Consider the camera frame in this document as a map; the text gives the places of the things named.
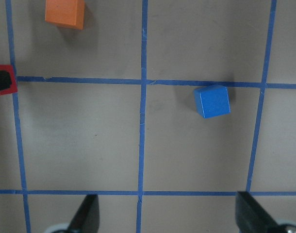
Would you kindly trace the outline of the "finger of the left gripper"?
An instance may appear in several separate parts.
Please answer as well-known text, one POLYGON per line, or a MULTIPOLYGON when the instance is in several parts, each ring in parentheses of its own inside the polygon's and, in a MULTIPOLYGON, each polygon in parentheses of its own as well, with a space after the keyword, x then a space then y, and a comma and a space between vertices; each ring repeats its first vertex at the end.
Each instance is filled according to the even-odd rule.
POLYGON ((11 75, 6 70, 0 70, 0 91, 10 88, 12 85, 11 75))

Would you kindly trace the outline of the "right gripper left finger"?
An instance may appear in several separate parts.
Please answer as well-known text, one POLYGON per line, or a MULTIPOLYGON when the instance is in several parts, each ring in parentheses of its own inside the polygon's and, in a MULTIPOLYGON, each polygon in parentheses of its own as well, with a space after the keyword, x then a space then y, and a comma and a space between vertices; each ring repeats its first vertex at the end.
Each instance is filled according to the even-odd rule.
POLYGON ((86 195, 72 218, 67 233, 97 233, 99 230, 98 195, 86 195))

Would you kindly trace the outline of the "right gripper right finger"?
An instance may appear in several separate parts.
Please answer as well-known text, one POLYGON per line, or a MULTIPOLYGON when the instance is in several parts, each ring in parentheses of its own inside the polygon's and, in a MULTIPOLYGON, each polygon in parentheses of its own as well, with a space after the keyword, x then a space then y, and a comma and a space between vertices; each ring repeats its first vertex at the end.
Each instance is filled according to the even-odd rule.
POLYGON ((279 224, 246 191, 235 197, 235 221, 241 233, 279 233, 279 224))

